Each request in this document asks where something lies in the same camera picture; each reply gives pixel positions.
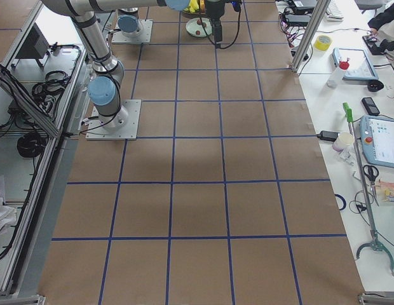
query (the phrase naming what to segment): white desk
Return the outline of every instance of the white desk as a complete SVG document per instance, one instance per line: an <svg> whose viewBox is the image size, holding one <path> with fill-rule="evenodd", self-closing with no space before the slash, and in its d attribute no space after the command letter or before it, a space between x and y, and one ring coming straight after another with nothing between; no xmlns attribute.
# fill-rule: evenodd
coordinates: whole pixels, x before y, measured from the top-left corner
<svg viewBox="0 0 394 305"><path fill-rule="evenodd" d="M363 19L353 1L336 0L336 3L344 13L344 21L333 23L323 20L319 27L321 31L328 32L349 28L368 29L367 21ZM362 41L365 31L340 30L327 35L332 38L332 45L327 51L313 48L312 59L300 76L316 132L321 130L347 132L348 124L344 117L342 103L349 103L353 109L354 118L359 118L367 114L361 104L362 97L372 97L381 114L394 117L394 72L391 67L376 69L379 79L385 84L385 88L377 93L369 92L366 85L345 83L336 89L330 89L325 85L329 74L334 70L331 57L333 47L367 49ZM370 59L375 65L388 63L383 56L370 55ZM355 193L362 189L359 181L352 177L353 172L357 171L356 164L351 166L343 161L338 153L331 148L331 143L320 141L320 147L335 193L344 196L349 203ZM379 170L381 172L379 178L393 178L394 176L394 169L380 167ZM358 199L363 200L363 195L360 195ZM394 203L380 201L380 207L375 204L372 206L377 230L394 243ZM341 215L355 256L361 244L372 240L369 227L361 216L352 213L348 207L341 212ZM388 247L394 258L394 248L381 237L379 237L379 241ZM357 267L366 291L394 291L394 277L390 274L389 259L386 254L365 248L361 252L360 259L357 260Z"/></svg>

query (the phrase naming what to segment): white mounting plate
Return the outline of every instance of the white mounting plate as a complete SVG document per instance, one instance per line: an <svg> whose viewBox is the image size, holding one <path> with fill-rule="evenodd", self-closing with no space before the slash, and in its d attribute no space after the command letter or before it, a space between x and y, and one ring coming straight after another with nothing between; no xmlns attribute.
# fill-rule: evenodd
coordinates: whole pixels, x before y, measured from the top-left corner
<svg viewBox="0 0 394 305"><path fill-rule="evenodd" d="M153 20L147 19L147 20L141 20L139 19L139 22L142 22L144 26L144 30L139 36L134 36L134 37L126 37L122 35L122 32L116 32L114 33L112 37L112 43L116 44L141 44L141 43L150 43L151 42L151 36L152 36L152 26L153 26Z"/></svg>
<svg viewBox="0 0 394 305"><path fill-rule="evenodd" d="M126 119L125 125L121 128L111 131L106 130L104 127L100 127L89 131L86 134L87 140L136 140L139 125L139 115L140 115L140 100L124 100L122 102L122 107L125 107L128 111L128 118ZM98 111L94 107L92 116L98 116ZM90 121L88 129L100 126L99 120Z"/></svg>

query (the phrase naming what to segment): white bottle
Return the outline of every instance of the white bottle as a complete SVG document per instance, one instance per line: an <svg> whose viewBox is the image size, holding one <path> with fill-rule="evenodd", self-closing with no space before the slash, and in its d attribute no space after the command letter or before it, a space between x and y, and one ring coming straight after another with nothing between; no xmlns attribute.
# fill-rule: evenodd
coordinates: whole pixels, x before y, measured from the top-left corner
<svg viewBox="0 0 394 305"><path fill-rule="evenodd" d="M337 85L343 80L345 72L347 72L350 64L348 63L348 58L346 62L339 62L338 67L334 70L334 72L330 75L329 80L327 81L327 86L330 88L336 88Z"/></svg>

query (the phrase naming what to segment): green handle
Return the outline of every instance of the green handle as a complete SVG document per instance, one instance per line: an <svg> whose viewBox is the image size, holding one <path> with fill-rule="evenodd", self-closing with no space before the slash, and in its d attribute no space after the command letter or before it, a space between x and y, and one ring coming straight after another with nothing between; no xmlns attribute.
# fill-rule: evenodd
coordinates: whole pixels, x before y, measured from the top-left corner
<svg viewBox="0 0 394 305"><path fill-rule="evenodd" d="M348 105L348 103L343 103L345 116L347 117L347 122L351 123L354 119L352 117L352 109Z"/></svg>

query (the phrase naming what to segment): keyboard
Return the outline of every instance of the keyboard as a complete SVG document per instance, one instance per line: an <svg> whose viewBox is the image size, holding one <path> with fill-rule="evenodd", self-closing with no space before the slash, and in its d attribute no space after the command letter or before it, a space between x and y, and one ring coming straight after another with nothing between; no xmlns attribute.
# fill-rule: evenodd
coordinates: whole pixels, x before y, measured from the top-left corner
<svg viewBox="0 0 394 305"><path fill-rule="evenodd" d="M343 13L337 7L335 0L331 0L327 11L325 12L326 21L341 22L344 19Z"/></svg>

